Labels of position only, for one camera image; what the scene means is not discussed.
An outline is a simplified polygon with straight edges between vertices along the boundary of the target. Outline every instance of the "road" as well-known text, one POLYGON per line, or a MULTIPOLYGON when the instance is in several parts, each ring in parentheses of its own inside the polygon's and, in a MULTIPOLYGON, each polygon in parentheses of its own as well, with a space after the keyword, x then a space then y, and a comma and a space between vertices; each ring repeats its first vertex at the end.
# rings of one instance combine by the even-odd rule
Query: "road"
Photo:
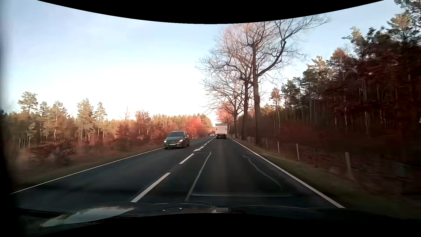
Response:
POLYGON ((18 207, 74 212, 122 202, 341 207, 236 141, 204 137, 11 194, 18 207))

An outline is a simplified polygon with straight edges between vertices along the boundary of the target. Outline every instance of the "fence post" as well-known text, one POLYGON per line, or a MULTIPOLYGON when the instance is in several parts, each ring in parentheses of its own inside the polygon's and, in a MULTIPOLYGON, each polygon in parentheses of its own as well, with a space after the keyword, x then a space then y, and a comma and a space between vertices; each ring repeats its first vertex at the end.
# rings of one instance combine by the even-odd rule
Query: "fence post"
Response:
POLYGON ((355 181, 354 176, 352 175, 351 160, 349 159, 349 152, 345 152, 345 160, 346 160, 346 171, 348 172, 348 177, 355 181))
POLYGON ((298 152, 298 143, 295 143, 295 145, 297 146, 297 157, 298 157, 298 161, 300 161, 300 153, 298 152))

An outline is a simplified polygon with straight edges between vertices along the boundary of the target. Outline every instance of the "forest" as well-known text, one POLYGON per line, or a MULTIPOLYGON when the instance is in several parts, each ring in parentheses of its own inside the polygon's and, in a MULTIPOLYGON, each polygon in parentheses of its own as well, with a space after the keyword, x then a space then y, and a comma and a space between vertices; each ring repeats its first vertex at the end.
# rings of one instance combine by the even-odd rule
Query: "forest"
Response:
POLYGON ((338 151, 393 152, 417 163, 421 7, 419 1, 395 2, 403 11, 386 27, 365 33, 352 27, 342 38, 353 45, 351 51, 337 48, 330 58, 312 59, 301 76, 273 88, 271 104, 264 106, 261 83, 273 80, 265 75, 282 75, 288 60, 302 56, 291 38, 329 19, 315 15, 228 27, 199 66, 208 108, 231 124, 232 134, 253 136, 257 145, 268 137, 338 151))
POLYGON ((27 158, 35 166, 44 164, 51 155, 58 165, 68 166, 72 155, 158 147, 171 131, 184 130, 194 139, 205 137, 213 128, 210 119, 199 113, 151 116, 144 110, 131 113, 126 107, 120 119, 109 120, 101 102, 93 106, 85 98, 77 104, 77 116, 73 117, 58 100, 48 105, 38 103, 35 93, 24 92, 21 97, 20 113, 1 111, 6 157, 11 164, 28 151, 27 158))

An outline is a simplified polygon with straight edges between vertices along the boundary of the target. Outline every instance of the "roadside verge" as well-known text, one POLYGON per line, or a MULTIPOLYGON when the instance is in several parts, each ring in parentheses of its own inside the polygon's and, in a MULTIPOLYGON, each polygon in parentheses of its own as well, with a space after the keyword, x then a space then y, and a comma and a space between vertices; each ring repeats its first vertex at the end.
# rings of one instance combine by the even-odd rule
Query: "roadside verge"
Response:
POLYGON ((286 159, 246 141, 233 140, 294 175, 347 209, 389 215, 397 218, 421 218, 421 206, 398 197, 380 196, 322 169, 286 159))

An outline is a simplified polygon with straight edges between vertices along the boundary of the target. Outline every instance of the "gray car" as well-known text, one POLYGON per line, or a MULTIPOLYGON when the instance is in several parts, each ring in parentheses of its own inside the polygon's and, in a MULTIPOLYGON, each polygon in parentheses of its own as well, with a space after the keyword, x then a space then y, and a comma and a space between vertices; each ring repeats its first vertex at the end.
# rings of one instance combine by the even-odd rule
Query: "gray car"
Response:
POLYGON ((185 147, 190 145, 189 136, 186 131, 173 131, 164 140, 164 148, 170 147, 185 147))

